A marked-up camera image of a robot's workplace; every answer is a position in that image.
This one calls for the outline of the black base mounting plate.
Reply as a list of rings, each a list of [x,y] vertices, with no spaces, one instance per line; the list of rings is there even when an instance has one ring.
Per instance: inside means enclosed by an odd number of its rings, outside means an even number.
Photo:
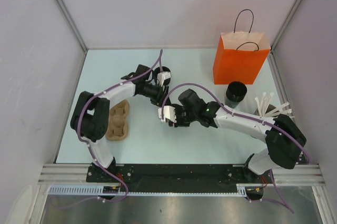
[[[112,164],[108,169],[115,176],[122,176],[127,186],[149,183],[150,185],[214,185],[271,184],[268,172],[263,175],[244,173],[242,165],[233,164]]]

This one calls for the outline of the left brown cup carrier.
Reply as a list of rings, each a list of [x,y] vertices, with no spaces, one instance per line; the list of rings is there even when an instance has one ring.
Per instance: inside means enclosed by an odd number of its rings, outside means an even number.
[[[105,137],[109,141],[121,141],[128,136],[129,126],[127,116],[130,104],[125,99],[109,110],[108,128]]]

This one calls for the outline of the stack of black lids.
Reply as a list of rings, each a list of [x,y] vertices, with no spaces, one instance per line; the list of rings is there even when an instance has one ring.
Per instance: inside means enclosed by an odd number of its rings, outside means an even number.
[[[171,71],[167,67],[157,67],[153,71],[153,76],[159,86],[166,86],[171,82]]]

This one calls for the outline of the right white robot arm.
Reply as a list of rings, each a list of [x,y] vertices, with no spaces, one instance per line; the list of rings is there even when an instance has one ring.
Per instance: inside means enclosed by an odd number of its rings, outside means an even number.
[[[234,130],[265,143],[264,150],[251,154],[244,163],[242,173],[248,182],[256,182],[270,169],[293,169],[306,144],[306,137],[287,115],[260,118],[239,113],[218,101],[206,103],[192,89],[179,95],[178,104],[166,101],[158,115],[171,127],[188,127],[197,121],[206,128]]]

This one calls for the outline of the orange paper bag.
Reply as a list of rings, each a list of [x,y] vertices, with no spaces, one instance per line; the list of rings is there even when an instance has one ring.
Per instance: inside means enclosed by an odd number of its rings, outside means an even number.
[[[213,64],[213,81],[216,85],[228,85],[239,81],[245,85],[254,83],[271,46],[264,32],[233,31],[221,33]]]

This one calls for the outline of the stack of black cups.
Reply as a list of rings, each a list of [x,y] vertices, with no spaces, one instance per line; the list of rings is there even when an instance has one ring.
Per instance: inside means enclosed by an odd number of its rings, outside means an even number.
[[[238,104],[245,98],[247,87],[242,82],[231,82],[225,92],[225,105],[230,108],[236,108]]]

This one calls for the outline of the grey straw holder cup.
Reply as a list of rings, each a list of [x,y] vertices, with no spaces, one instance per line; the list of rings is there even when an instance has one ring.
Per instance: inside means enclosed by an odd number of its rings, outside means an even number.
[[[260,114],[259,112],[264,112],[263,108],[257,108],[254,112],[254,115],[257,115],[257,116],[262,116],[262,117],[265,117],[267,113],[269,113],[270,111],[276,109],[275,106],[273,106],[272,104],[269,104],[268,108],[266,109],[266,112],[265,114]]]

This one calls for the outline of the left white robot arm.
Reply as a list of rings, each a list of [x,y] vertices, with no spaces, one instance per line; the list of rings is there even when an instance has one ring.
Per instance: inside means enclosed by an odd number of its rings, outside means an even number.
[[[116,168],[110,165],[114,157],[103,139],[108,131],[110,109],[136,95],[147,97],[151,104],[160,107],[168,94],[170,81],[169,68],[152,70],[139,64],[135,72],[123,76],[121,82],[109,90],[97,95],[87,91],[80,93],[70,126],[80,134],[80,141],[87,144],[95,164],[101,165],[97,174],[104,181],[116,177]]]

